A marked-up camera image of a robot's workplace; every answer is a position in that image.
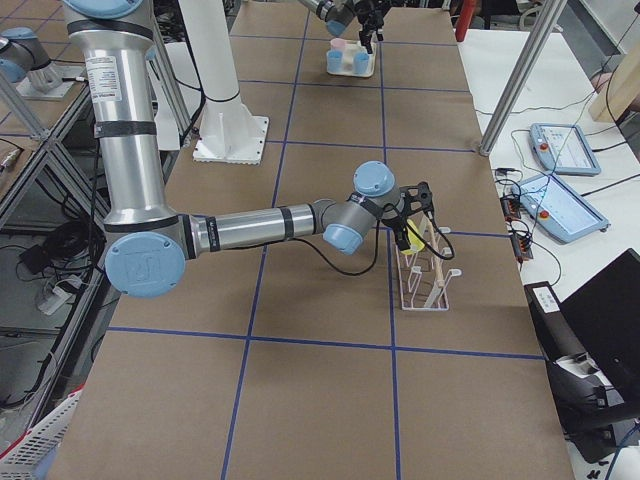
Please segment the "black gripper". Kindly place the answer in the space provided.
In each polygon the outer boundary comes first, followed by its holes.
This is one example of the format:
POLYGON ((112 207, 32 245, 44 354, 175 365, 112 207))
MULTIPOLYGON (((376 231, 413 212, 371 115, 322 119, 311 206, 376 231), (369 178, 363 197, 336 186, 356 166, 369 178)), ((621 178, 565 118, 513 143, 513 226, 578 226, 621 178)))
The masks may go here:
POLYGON ((408 249, 408 233, 406 220, 401 210, 394 204, 387 203, 383 207, 382 223, 393 230, 396 246, 400 250, 408 249))
POLYGON ((382 42, 384 40, 383 19, 390 9, 391 2, 388 0, 358 0, 354 2, 354 12, 358 21, 365 22, 359 31, 359 41, 368 54, 373 53, 371 46, 373 30, 369 22, 374 22, 376 39, 378 42, 382 42))

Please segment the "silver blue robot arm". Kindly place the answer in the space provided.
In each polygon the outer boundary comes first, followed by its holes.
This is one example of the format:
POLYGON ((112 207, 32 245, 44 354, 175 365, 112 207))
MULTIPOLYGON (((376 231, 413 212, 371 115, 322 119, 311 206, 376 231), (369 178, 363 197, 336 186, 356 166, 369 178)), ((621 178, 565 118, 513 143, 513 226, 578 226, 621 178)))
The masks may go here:
MULTIPOLYGON (((405 226, 408 191, 379 161, 356 169, 354 190, 343 202, 320 199, 220 216, 176 212, 165 196, 147 69, 160 42, 152 3, 67 1, 63 9, 69 38, 84 56, 110 198, 104 268, 121 293, 163 295, 203 253, 321 235, 349 255, 377 224, 405 226)), ((196 159, 259 163, 269 121, 242 102, 222 4, 184 1, 180 10, 203 95, 196 159)))
POLYGON ((368 54, 373 53, 373 35, 378 41, 383 40, 384 17, 393 6, 391 1, 379 0, 300 0, 299 3, 322 20, 334 38, 341 37, 351 22, 357 19, 361 26, 359 41, 368 54))

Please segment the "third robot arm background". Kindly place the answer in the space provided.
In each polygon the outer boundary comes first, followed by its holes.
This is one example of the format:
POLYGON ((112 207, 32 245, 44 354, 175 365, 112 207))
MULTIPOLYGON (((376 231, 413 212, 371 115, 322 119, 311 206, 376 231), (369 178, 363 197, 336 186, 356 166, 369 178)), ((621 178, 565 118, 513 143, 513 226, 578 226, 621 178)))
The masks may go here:
POLYGON ((62 99, 77 77, 50 57, 28 27, 1 32, 1 73, 29 99, 62 99))

